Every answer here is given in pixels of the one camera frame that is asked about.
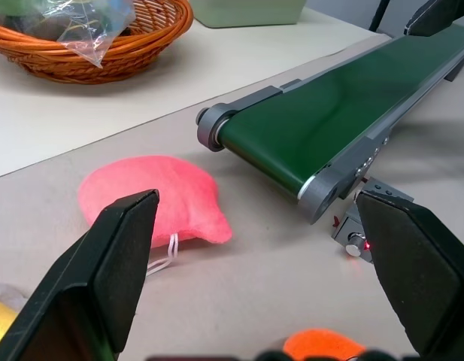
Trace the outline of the orange wicker basket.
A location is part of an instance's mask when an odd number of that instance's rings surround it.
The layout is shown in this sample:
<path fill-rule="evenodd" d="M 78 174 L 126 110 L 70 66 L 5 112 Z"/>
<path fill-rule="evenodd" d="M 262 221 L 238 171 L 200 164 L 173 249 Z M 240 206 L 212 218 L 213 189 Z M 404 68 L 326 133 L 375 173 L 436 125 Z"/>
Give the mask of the orange wicker basket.
<path fill-rule="evenodd" d="M 39 40 L 0 26 L 0 54 L 36 77 L 59 83 L 103 84 L 145 70 L 173 41 L 188 31 L 193 10 L 188 0 L 132 0 L 136 19 L 118 36 L 96 67 L 55 41 Z"/>

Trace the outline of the black upright post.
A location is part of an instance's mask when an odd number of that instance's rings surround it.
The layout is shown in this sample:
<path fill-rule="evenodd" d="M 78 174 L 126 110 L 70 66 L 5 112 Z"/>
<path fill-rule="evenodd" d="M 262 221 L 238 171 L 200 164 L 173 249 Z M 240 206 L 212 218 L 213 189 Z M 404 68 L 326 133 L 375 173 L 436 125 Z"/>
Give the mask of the black upright post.
<path fill-rule="evenodd" d="M 376 32 L 378 30 L 389 4 L 390 4 L 390 0 L 379 1 L 378 7 L 375 11 L 375 15 L 373 16 L 371 24 L 368 28 L 369 31 Z"/>

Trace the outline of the pink plush toy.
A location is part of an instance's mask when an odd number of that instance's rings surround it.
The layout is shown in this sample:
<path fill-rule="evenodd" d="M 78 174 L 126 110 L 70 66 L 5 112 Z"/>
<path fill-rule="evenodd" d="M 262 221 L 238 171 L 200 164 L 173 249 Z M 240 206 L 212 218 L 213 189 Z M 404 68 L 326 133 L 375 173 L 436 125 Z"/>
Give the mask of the pink plush toy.
<path fill-rule="evenodd" d="M 177 258 L 181 241 L 199 238 L 224 244 L 232 238 L 216 181 L 191 162 L 172 156 L 138 156 L 102 166 L 84 179 L 77 200 L 84 218 L 93 224 L 114 201 L 151 189 L 159 192 L 151 247 L 168 250 L 165 258 L 148 264 L 148 276 Z"/>

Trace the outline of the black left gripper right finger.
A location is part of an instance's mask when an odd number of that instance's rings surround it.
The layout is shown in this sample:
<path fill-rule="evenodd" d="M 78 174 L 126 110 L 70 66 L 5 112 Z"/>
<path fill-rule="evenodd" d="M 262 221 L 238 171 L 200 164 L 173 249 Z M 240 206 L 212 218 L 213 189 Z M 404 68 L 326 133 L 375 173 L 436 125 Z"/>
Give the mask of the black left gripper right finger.
<path fill-rule="evenodd" d="M 387 299 L 421 356 L 464 356 L 464 244 L 428 209 L 362 191 L 356 200 Z"/>

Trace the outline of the orange plush toy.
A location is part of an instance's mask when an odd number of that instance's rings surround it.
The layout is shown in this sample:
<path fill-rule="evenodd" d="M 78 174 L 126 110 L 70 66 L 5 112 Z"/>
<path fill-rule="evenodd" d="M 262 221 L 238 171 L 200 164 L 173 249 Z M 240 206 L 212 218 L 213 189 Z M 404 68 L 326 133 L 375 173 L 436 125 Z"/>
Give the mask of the orange plush toy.
<path fill-rule="evenodd" d="M 349 361 L 366 351 L 354 340 L 329 329 L 306 329 L 291 335 L 282 351 L 295 361 L 313 357 Z"/>

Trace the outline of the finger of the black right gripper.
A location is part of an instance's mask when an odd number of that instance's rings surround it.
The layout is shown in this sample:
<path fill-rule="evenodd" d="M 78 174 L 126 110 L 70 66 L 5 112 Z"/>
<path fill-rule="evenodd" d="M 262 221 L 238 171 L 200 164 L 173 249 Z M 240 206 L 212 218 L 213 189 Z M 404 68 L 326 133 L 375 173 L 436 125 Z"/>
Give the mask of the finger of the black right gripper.
<path fill-rule="evenodd" d="M 407 22 L 404 35 L 430 37 L 464 17 L 464 0 L 428 0 Z"/>

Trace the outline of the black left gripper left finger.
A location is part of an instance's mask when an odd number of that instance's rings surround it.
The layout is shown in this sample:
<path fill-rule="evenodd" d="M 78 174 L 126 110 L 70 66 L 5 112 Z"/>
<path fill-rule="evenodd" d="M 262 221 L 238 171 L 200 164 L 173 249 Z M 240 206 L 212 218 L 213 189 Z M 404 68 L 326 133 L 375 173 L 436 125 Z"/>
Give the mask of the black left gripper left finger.
<path fill-rule="evenodd" d="M 116 200 L 50 267 L 0 341 L 0 361 L 117 361 L 144 286 L 156 190 Z"/>

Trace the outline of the clear plastic bag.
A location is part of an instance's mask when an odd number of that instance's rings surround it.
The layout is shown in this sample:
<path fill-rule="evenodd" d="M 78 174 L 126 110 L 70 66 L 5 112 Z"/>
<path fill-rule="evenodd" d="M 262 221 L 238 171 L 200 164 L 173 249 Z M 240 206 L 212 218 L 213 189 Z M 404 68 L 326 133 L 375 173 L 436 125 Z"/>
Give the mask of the clear plastic bag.
<path fill-rule="evenodd" d="M 114 39 L 135 20 L 133 0 L 47 0 L 40 38 L 49 38 L 101 68 Z"/>

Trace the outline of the grey metal block with knob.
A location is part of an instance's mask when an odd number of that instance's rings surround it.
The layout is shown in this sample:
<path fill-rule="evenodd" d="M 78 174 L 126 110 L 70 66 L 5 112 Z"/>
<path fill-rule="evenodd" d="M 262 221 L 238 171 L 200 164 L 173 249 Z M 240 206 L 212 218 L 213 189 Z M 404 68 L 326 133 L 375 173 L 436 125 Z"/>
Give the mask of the grey metal block with knob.
<path fill-rule="evenodd" d="M 373 263 L 370 244 L 366 239 L 358 207 L 356 206 L 356 198 L 362 190 L 374 191 L 386 196 L 399 197 L 410 202 L 412 202 L 414 198 L 388 184 L 370 177 L 365 181 L 364 185 L 354 193 L 353 202 L 345 211 L 344 216 L 340 220 L 335 217 L 335 230 L 332 233 L 332 238 L 344 247 L 348 256 L 361 258 L 366 262 Z"/>

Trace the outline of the pale green plastic container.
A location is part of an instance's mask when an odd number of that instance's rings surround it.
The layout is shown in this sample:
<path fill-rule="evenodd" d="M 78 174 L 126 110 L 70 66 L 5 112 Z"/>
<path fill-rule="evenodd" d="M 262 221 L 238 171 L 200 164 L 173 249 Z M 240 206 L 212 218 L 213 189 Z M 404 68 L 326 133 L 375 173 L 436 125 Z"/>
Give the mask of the pale green plastic container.
<path fill-rule="evenodd" d="M 212 28 L 296 24 L 307 0 L 189 0 L 196 20 Z"/>

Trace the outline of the green conveyor belt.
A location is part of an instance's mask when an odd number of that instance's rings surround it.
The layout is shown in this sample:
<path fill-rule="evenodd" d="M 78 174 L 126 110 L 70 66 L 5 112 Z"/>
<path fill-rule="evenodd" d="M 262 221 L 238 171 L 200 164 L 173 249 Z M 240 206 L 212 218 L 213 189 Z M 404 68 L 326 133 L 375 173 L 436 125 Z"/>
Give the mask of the green conveyor belt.
<path fill-rule="evenodd" d="M 268 176 L 315 223 L 359 183 L 396 123 L 463 64 L 463 26 L 395 38 L 304 80 L 202 110 L 197 138 Z"/>

